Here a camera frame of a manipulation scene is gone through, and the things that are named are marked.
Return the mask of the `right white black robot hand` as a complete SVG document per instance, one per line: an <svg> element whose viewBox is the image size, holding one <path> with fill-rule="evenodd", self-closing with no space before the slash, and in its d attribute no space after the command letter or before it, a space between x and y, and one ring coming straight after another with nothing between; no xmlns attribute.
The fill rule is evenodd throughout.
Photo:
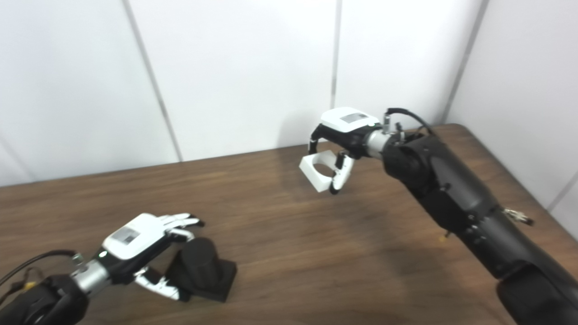
<svg viewBox="0 0 578 325"><path fill-rule="evenodd" d="M341 147L330 165L334 171L328 186L331 194L336 195L343 188L356 160L371 157L367 141L370 134L380 128L378 118L352 107L339 107L322 113L321 122L311 133L308 154L317 154L320 139Z"/></svg>

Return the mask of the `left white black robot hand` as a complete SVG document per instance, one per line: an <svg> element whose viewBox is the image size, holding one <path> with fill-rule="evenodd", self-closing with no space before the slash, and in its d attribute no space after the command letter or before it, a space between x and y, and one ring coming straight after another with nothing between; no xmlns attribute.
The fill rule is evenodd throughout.
<svg viewBox="0 0 578 325"><path fill-rule="evenodd" d="M193 240L195 236L188 227L204 226L204 221L190 213L142 213L105 238L95 259L107 272L111 285L137 283L171 300L187 302L190 294L149 264L173 243Z"/></svg>

